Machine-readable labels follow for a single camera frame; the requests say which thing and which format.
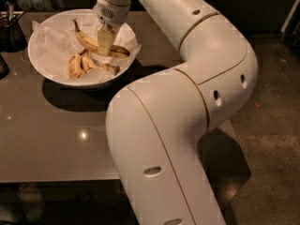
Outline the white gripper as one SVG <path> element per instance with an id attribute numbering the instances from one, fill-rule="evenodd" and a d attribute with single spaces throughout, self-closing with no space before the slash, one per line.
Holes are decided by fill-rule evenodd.
<path id="1" fill-rule="evenodd" d="M 98 51 L 108 56 L 114 42 L 112 27 L 124 24 L 130 9 L 130 0 L 97 0 L 95 12 L 102 25 L 97 29 Z"/>

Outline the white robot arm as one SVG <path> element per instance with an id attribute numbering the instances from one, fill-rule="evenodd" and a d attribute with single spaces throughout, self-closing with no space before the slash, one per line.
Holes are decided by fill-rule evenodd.
<path id="1" fill-rule="evenodd" d="M 111 100 L 112 160 L 140 225 L 226 225 L 197 152 L 201 136 L 236 114 L 257 81 L 255 52 L 203 0 L 139 0 L 181 64 L 130 83 Z M 130 0 L 97 0 L 107 24 Z"/>

